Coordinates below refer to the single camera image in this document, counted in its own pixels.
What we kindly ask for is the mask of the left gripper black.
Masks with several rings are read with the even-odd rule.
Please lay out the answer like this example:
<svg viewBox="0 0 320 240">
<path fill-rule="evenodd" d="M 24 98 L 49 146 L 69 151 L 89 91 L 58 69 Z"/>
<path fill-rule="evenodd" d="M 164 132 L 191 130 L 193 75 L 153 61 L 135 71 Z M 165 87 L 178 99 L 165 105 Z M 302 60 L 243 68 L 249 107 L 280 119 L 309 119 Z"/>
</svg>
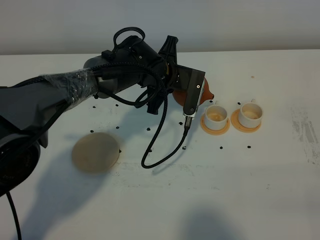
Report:
<svg viewBox="0 0 320 240">
<path fill-rule="evenodd" d="M 155 97 L 147 103 L 147 113 L 157 115 L 159 108 L 170 94 L 173 94 L 175 101 L 182 107 L 186 101 L 188 80 L 184 76 L 183 67 L 177 65 L 177 43 L 178 38 L 168 35 L 165 43 L 159 50 L 158 54 L 166 60 L 166 72 L 162 83 Z"/>
</svg>

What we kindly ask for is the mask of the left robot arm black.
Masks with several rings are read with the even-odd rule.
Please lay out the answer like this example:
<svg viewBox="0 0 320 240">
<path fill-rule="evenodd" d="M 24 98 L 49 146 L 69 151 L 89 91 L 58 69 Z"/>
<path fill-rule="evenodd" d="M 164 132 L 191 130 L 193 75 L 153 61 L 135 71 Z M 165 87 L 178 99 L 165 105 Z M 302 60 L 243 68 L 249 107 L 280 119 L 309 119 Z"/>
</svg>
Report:
<svg viewBox="0 0 320 240">
<path fill-rule="evenodd" d="M 0 89 L 0 193 L 7 194 L 35 169 L 41 148 L 48 146 L 48 130 L 63 112 L 89 97 L 118 98 L 140 85 L 135 100 L 120 102 L 155 114 L 167 104 L 177 81 L 178 39 L 168 36 L 154 51 L 136 35 L 115 43 L 112 50 L 87 60 L 83 69 L 45 74 Z"/>
</svg>

